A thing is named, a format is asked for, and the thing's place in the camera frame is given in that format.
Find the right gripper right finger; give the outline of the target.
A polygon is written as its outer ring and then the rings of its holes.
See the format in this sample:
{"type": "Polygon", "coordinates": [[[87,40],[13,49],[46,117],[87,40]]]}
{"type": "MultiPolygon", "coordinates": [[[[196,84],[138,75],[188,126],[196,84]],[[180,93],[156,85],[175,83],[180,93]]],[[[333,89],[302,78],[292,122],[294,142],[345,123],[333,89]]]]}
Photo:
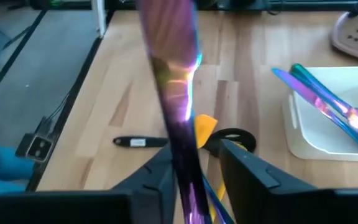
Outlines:
{"type": "Polygon", "coordinates": [[[219,160],[237,224],[358,224],[358,189],[318,189],[228,140],[219,160]]]}

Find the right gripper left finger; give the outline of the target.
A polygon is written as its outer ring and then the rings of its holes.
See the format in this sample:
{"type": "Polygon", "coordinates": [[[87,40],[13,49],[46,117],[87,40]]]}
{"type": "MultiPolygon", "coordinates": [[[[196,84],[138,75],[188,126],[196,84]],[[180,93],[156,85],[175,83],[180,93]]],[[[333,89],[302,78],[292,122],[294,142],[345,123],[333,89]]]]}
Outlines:
{"type": "Polygon", "coordinates": [[[0,195],[0,224],[173,224],[176,196],[165,146],[109,190],[0,195]]]}

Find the black slotted spoon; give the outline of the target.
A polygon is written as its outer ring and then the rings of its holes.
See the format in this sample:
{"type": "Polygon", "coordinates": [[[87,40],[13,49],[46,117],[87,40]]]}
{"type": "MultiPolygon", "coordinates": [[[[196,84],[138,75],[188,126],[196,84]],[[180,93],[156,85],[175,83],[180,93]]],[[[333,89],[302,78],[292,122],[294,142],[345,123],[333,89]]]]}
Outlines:
{"type": "MultiPolygon", "coordinates": [[[[255,151],[257,146],[256,138],[250,132],[239,128],[220,129],[212,133],[206,144],[202,147],[207,150],[214,157],[219,156],[219,142],[225,139],[229,141],[241,142],[247,150],[251,153],[255,151]]],[[[112,142],[121,147],[164,147],[168,144],[168,138],[150,137],[150,136],[119,136],[112,140],[112,142]]]]}

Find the translucent white plastic bin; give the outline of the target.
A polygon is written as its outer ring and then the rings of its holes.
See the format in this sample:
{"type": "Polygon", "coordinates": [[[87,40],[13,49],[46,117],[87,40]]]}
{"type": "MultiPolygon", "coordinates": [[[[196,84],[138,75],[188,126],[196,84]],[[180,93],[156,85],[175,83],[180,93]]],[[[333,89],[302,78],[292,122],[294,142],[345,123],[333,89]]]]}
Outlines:
{"type": "MultiPolygon", "coordinates": [[[[322,84],[358,108],[358,67],[309,67],[322,84]]],[[[358,161],[358,144],[298,93],[283,101],[287,145],[301,159],[358,161]]]]}

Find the black socket box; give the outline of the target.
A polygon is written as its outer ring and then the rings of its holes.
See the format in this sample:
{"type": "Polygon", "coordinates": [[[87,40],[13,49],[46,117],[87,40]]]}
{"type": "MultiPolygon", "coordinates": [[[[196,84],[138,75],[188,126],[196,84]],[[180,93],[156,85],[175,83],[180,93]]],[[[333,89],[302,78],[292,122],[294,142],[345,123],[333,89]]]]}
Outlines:
{"type": "Polygon", "coordinates": [[[38,134],[26,133],[19,143],[15,155],[35,162],[45,162],[51,149],[53,141],[38,134]]]}

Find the white post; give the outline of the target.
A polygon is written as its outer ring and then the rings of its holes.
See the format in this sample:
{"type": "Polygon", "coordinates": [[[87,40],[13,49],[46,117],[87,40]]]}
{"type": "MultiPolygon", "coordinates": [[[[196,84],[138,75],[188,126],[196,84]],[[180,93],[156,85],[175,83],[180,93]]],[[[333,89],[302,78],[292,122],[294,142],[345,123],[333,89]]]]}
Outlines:
{"type": "Polygon", "coordinates": [[[91,0],[92,12],[96,19],[96,30],[99,38],[106,33],[106,10],[104,0],[91,0]]]}

